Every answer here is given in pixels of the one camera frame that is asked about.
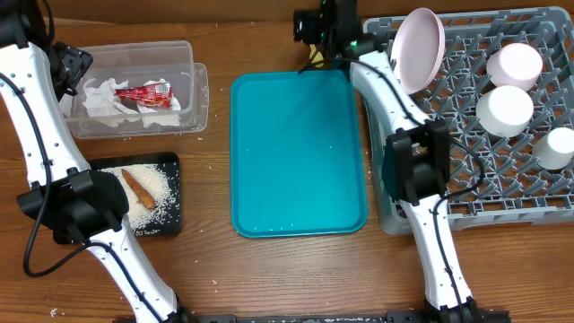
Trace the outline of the white paper napkin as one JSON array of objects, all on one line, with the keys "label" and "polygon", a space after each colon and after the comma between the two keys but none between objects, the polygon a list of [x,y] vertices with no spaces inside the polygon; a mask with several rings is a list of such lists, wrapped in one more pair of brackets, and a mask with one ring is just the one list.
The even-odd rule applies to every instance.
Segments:
[{"label": "white paper napkin", "polygon": [[95,78],[91,78],[83,86],[86,97],[83,106],[90,117],[136,114],[135,110],[125,106],[116,95],[116,90],[127,88],[128,81],[117,83],[115,78],[110,78],[99,87],[92,87],[95,81]]}]

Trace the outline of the red snack wrapper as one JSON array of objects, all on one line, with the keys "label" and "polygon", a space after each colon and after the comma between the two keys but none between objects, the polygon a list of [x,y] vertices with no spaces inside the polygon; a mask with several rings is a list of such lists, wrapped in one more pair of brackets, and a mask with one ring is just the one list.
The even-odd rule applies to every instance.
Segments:
[{"label": "red snack wrapper", "polygon": [[145,107],[168,108],[173,90],[169,83],[154,83],[116,90],[115,94],[122,100],[130,100]]}]

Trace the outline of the large white plate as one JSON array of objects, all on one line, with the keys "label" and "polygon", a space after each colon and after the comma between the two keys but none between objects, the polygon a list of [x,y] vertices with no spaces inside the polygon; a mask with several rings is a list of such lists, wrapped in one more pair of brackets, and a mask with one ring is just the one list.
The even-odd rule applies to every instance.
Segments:
[{"label": "large white plate", "polygon": [[394,38],[391,60],[394,74],[407,94],[424,90],[439,71],[446,36],[439,17],[428,8],[417,8],[401,23]]}]

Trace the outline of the teal serving tray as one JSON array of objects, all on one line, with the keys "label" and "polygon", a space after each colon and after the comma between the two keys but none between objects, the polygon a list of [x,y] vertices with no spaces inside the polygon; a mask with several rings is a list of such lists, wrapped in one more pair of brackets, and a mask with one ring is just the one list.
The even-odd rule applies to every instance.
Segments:
[{"label": "teal serving tray", "polygon": [[230,213],[246,238],[358,231],[368,218],[354,89],[339,70],[230,89]]}]

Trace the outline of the pile of white rice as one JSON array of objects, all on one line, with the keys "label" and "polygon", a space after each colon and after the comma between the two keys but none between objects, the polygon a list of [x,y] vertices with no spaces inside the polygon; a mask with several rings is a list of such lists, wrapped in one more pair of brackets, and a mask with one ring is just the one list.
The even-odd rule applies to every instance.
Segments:
[{"label": "pile of white rice", "polygon": [[[127,216],[136,236],[152,236],[177,231],[180,226],[180,193],[178,171],[169,170],[170,164],[133,164],[108,167],[101,171],[115,175],[126,192],[129,203]],[[122,177],[125,169],[152,195],[153,210],[145,209]]]}]

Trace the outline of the pink white bowl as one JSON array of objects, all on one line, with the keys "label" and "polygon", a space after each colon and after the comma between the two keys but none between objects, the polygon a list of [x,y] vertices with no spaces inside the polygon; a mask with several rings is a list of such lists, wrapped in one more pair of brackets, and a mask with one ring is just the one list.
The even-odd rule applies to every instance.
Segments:
[{"label": "pink white bowl", "polygon": [[533,88],[543,70],[539,52],[523,43],[511,43],[487,61],[486,72],[497,86],[511,85],[527,92]]}]

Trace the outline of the cream bowl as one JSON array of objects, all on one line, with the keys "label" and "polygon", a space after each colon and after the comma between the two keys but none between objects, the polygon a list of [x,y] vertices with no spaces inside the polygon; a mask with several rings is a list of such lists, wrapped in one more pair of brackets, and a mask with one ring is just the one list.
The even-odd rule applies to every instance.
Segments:
[{"label": "cream bowl", "polygon": [[488,133],[499,137],[519,135],[534,114],[534,103],[522,89],[503,85],[484,94],[475,114]]}]

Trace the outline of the cream cup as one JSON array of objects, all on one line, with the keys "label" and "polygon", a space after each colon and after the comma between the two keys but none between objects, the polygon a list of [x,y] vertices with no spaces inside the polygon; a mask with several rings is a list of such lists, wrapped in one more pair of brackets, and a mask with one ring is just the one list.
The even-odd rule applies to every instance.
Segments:
[{"label": "cream cup", "polygon": [[534,145],[532,155],[547,170],[564,168],[573,158],[573,130],[566,127],[553,129]]}]

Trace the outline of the yellow plastic spoon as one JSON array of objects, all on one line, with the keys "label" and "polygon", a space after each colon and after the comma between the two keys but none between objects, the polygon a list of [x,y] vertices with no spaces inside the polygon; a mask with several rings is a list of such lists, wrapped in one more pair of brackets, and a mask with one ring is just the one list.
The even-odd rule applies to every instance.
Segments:
[{"label": "yellow plastic spoon", "polygon": [[323,55],[321,53],[321,45],[310,44],[309,64],[316,63],[316,67],[322,67]]}]

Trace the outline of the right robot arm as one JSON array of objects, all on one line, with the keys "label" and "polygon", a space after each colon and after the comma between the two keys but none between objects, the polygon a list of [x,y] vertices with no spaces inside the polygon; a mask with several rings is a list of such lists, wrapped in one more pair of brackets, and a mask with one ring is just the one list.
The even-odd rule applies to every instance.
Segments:
[{"label": "right robot arm", "polygon": [[354,1],[324,1],[293,13],[293,38],[324,49],[324,63],[347,69],[385,136],[381,178],[411,225],[425,279],[427,322],[481,322],[458,263],[446,202],[450,149],[459,141],[445,120],[431,118],[412,100],[439,71],[443,24],[417,8],[401,22],[391,45],[361,30]]}]

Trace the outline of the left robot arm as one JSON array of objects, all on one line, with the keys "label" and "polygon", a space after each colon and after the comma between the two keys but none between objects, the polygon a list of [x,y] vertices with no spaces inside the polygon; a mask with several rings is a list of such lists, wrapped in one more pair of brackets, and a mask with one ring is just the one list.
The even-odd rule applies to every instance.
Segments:
[{"label": "left robot arm", "polygon": [[[1,96],[19,138],[29,192],[17,197],[34,221],[22,267],[29,277],[56,271],[87,250],[106,268],[137,322],[190,322],[192,315],[154,270],[134,236],[128,201],[118,178],[93,170],[65,122],[59,102],[77,93],[92,56],[54,40],[46,1],[1,3]],[[53,266],[30,267],[40,227],[56,242],[78,249]]]}]

